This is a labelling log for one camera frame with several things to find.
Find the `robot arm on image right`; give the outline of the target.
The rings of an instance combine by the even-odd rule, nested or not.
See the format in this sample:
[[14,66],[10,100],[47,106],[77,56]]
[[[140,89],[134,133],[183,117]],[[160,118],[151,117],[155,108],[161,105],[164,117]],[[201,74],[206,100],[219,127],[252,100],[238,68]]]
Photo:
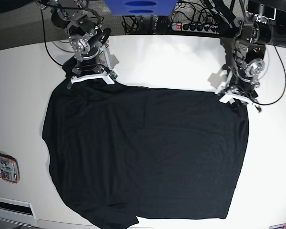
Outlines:
[[231,42],[231,60],[227,77],[221,82],[215,94],[222,103],[236,103],[237,106],[252,104],[259,112],[263,104],[258,102],[255,91],[259,87],[259,75],[265,70],[266,45],[272,32],[270,20],[276,18],[276,9],[264,0],[240,2],[243,19]]

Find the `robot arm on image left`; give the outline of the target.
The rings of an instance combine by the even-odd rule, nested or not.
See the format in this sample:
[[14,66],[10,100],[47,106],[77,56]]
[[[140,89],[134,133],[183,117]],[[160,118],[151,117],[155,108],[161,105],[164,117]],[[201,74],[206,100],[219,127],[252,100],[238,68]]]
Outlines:
[[50,8],[54,26],[64,29],[73,56],[61,64],[69,76],[109,74],[112,67],[100,59],[112,30],[102,28],[102,18],[87,0],[39,0],[41,10]]

